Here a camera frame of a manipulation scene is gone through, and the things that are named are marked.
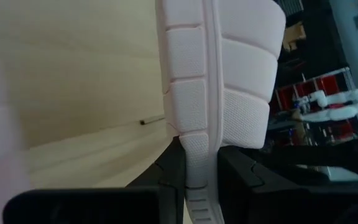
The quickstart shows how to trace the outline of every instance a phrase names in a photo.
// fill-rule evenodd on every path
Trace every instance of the black plastic part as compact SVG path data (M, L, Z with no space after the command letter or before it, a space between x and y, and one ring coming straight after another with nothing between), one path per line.
M219 150L219 203L225 224L358 223L358 187L300 185L276 168L266 168L239 147Z
M33 190L5 206L5 224L183 223L185 151L174 138L125 188Z

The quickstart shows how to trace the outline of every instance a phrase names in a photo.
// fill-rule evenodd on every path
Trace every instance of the wooden surface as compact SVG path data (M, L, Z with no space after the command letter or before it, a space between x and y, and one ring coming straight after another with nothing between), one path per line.
M163 113L154 0L0 0L0 59L31 146Z
M166 149L165 121L132 123L25 151L35 188L123 187ZM184 223L191 223L185 210Z

